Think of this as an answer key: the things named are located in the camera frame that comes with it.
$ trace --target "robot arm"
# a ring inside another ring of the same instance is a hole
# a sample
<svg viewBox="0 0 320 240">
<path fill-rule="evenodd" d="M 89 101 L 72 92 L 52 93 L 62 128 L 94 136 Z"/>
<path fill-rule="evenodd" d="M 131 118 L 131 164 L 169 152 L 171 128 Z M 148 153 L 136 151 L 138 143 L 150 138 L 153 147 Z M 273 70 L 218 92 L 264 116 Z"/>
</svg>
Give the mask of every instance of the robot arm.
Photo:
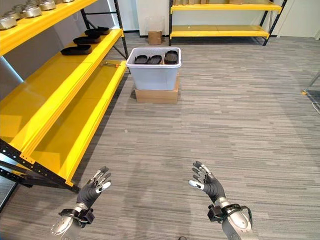
<svg viewBox="0 0 320 240">
<path fill-rule="evenodd" d="M 62 210 L 57 223 L 51 228 L 52 239 L 56 240 L 76 240 L 80 229 L 94 220 L 94 202 L 98 199 L 101 192 L 111 186 L 107 167 L 102 167 L 80 190 L 76 204 L 73 208 Z"/>
<path fill-rule="evenodd" d="M 204 164 L 196 161 L 193 166 L 195 180 L 189 180 L 189 184 L 204 191 L 212 200 L 213 205 L 209 206 L 209 219 L 222 224 L 222 230 L 229 240 L 257 240 L 252 232 L 250 209 L 231 204 L 221 183 Z M 241 212 L 243 209 L 248 209 L 249 219 Z"/>
</svg>

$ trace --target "gray carpet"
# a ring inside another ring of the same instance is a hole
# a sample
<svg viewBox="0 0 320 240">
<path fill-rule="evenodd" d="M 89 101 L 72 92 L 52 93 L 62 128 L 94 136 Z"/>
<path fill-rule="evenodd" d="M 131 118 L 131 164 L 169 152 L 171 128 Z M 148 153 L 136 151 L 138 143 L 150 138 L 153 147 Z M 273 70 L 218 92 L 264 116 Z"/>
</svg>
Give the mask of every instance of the gray carpet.
<svg viewBox="0 0 320 240">
<path fill-rule="evenodd" d="M 129 50 L 148 47 L 126 37 Z M 196 160 L 231 202 L 251 208 L 259 239 L 320 239 L 320 118 L 300 94 L 319 71 L 320 41 L 217 41 L 173 44 L 183 54 L 176 105 L 137 103 L 124 76 L 74 179 L 82 186 L 103 165 L 112 172 L 79 240 L 226 239 L 207 218 L 209 198 L 188 185 Z M 64 189 L 21 186 L 0 216 L 1 238 L 46 239 L 75 201 Z"/>
</svg>

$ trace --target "yellow shelving unit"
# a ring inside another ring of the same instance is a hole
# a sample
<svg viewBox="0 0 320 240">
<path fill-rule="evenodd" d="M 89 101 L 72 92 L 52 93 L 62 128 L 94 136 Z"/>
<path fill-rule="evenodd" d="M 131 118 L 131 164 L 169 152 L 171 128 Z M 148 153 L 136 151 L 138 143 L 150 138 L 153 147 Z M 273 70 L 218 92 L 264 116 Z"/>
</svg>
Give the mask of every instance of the yellow shelving unit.
<svg viewBox="0 0 320 240">
<path fill-rule="evenodd" d="M 19 20 L 17 26 L 0 31 L 0 56 L 96 1 L 76 0 L 60 3 L 56 5 L 56 9 L 43 11 L 39 17 Z"/>
<path fill-rule="evenodd" d="M 108 61 L 83 85 L 68 107 L 31 154 L 42 166 L 71 179 L 126 71 L 126 61 Z"/>
<path fill-rule="evenodd" d="M 96 1 L 60 3 L 40 17 L 20 20 L 0 32 L 1 55 L 79 10 L 89 27 L 92 23 L 83 8 Z M 72 177 L 126 71 L 126 61 L 108 60 L 118 67 L 101 65 L 112 47 L 128 58 L 117 0 L 114 5 L 120 28 L 102 35 L 90 54 L 58 52 L 0 101 L 0 152 L 17 162 L 0 161 L 0 166 L 13 170 L 0 167 L 0 176 L 27 187 L 79 191 Z M 125 54 L 114 46 L 119 38 Z"/>
<path fill-rule="evenodd" d="M 281 6 L 269 2 L 268 4 L 193 4 L 173 5 L 171 11 L 196 11 L 196 10 L 253 10 L 253 11 L 278 11 Z"/>
<path fill-rule="evenodd" d="M 172 37 L 269 37 L 259 25 L 177 25 Z"/>
<path fill-rule="evenodd" d="M 275 28 L 277 21 L 285 7 L 287 0 L 282 5 L 269 1 L 267 4 L 193 4 L 173 5 L 170 1 L 169 13 L 169 46 L 173 37 L 263 37 L 265 46 Z M 260 25 L 173 25 L 173 13 L 177 11 L 217 11 L 217 10 L 243 10 L 243 11 L 264 11 Z M 269 31 L 262 28 L 269 11 L 277 11 L 277 16 Z"/>
<path fill-rule="evenodd" d="M 0 137 L 28 158 L 62 111 L 123 35 L 113 29 L 89 55 L 60 52 L 0 102 Z"/>
</svg>

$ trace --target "small cardboard box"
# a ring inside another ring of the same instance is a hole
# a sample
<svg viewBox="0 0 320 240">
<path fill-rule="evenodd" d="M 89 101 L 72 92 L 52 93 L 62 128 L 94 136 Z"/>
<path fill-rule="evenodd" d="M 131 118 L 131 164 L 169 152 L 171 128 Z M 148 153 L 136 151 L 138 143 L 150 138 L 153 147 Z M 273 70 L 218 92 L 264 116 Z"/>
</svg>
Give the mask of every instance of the small cardboard box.
<svg viewBox="0 0 320 240">
<path fill-rule="evenodd" d="M 162 31 L 149 31 L 148 32 L 149 44 L 161 44 L 162 43 Z"/>
<path fill-rule="evenodd" d="M 174 89 L 169 90 L 135 90 L 138 103 L 176 104 L 178 102 L 179 76 L 176 77 Z"/>
</svg>

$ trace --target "storage bin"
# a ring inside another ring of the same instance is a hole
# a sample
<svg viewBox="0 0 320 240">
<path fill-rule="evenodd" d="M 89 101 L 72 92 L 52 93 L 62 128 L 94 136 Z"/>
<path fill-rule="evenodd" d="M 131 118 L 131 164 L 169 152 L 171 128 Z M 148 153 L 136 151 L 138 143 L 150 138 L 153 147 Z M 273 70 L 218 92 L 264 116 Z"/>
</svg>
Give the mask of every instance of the storage bin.
<svg viewBox="0 0 320 240">
<path fill-rule="evenodd" d="M 135 64 L 135 58 L 139 55 L 161 55 L 163 63 L 166 52 L 172 50 L 178 52 L 177 64 Z M 138 90 L 173 90 L 181 65 L 181 49 L 178 47 L 136 47 L 126 62 Z"/>
</svg>

